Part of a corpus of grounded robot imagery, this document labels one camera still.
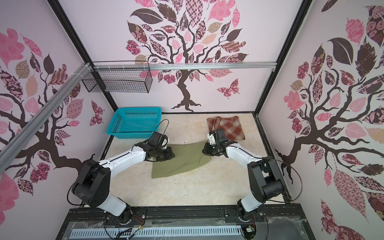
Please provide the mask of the red plaid skirt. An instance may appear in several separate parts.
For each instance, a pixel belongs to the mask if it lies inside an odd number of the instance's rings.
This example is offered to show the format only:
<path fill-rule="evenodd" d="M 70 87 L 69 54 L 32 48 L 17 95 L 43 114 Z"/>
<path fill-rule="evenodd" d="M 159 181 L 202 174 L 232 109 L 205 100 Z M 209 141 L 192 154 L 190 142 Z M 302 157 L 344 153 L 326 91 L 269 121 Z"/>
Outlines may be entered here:
<path fill-rule="evenodd" d="M 238 116 L 207 118 L 209 132 L 223 129 L 229 140 L 242 141 L 246 139 Z"/>

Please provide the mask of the olive green skirt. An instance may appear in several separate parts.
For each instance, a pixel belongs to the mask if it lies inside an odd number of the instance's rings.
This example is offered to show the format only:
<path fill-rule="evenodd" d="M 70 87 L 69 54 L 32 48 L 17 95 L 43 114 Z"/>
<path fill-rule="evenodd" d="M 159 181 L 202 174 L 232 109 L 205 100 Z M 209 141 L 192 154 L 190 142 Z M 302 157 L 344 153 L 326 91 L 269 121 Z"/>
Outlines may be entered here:
<path fill-rule="evenodd" d="M 152 179 L 167 178 L 190 172 L 209 163 L 211 156 L 203 154 L 205 143 L 171 145 L 175 157 L 163 162 L 154 162 Z"/>

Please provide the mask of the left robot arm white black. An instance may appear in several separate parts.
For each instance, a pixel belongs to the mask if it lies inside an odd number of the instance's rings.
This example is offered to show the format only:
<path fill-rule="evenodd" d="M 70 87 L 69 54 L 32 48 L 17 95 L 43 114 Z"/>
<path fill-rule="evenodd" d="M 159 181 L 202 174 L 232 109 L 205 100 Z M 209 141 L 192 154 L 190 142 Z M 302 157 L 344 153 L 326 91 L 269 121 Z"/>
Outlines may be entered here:
<path fill-rule="evenodd" d="M 152 158 L 156 162 L 175 157 L 168 146 L 165 134 L 153 132 L 152 136 L 139 142 L 128 151 L 99 162 L 89 159 L 84 162 L 70 192 L 91 208 L 99 208 L 115 217 L 119 224 L 128 224 L 133 216 L 131 206 L 110 193 L 111 179 L 122 171 Z"/>

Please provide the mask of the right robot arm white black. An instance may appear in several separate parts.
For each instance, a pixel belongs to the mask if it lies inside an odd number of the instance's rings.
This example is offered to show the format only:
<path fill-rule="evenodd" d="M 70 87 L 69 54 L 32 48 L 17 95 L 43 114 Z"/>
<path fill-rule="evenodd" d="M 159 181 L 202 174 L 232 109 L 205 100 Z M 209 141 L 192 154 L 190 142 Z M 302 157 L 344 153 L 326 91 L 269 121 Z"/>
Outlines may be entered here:
<path fill-rule="evenodd" d="M 238 216 L 249 221 L 257 209 L 270 199 L 284 193 L 285 184 L 274 160 L 261 157 L 243 148 L 237 141 L 229 140 L 223 129 L 208 133 L 208 142 L 202 150 L 207 156 L 225 156 L 237 161 L 248 171 L 250 193 L 238 201 Z"/>

